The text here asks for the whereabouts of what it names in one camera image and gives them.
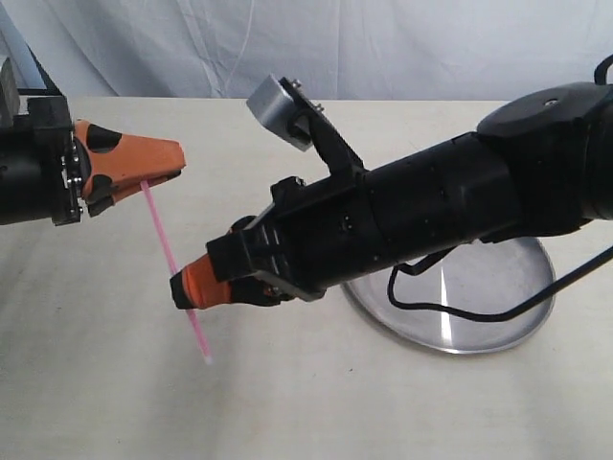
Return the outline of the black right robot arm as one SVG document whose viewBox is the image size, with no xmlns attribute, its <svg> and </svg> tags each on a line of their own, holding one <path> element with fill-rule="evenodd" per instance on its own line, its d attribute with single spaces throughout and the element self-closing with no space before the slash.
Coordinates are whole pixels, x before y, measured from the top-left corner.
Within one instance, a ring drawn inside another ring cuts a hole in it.
<svg viewBox="0 0 613 460">
<path fill-rule="evenodd" d="M 329 175 L 290 176 L 170 279 L 180 310 L 314 301 L 336 285 L 459 245 L 552 237 L 612 216 L 612 88 L 576 82 L 507 103 L 473 131 L 373 170 L 287 79 L 248 99 L 258 121 L 315 148 Z"/>
</svg>

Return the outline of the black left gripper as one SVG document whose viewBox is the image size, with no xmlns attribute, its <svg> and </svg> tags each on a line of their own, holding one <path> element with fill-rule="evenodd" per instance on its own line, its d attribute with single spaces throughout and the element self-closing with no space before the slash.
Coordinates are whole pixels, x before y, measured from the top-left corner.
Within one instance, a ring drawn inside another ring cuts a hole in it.
<svg viewBox="0 0 613 460">
<path fill-rule="evenodd" d="M 85 120 L 74 123 L 65 96 L 29 98 L 27 108 L 55 226 L 81 221 L 80 199 L 88 216 L 97 217 L 140 193 L 142 182 L 157 186 L 185 168 L 178 142 L 121 133 Z"/>
</svg>

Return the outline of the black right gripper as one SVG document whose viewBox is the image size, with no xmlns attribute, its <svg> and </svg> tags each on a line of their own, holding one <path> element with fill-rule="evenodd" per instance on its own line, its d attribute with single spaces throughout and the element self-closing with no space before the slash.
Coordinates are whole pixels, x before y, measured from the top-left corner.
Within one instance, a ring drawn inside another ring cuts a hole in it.
<svg viewBox="0 0 613 460">
<path fill-rule="evenodd" d="M 209 241 L 208 254 L 170 278 L 182 311 L 237 302 L 230 281 L 253 277 L 313 301 L 335 285 L 378 269 L 378 230 L 362 175 L 306 184 L 290 176 L 244 228 Z"/>
</svg>

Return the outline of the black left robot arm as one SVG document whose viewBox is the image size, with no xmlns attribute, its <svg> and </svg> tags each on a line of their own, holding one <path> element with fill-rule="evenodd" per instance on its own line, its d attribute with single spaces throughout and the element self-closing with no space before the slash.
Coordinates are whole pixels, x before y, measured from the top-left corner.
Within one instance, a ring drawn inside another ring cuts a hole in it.
<svg viewBox="0 0 613 460">
<path fill-rule="evenodd" d="M 182 173 L 172 140 L 121 133 L 73 119 L 63 96 L 1 107 L 1 222 L 49 219 L 55 226 L 96 217 Z"/>
</svg>

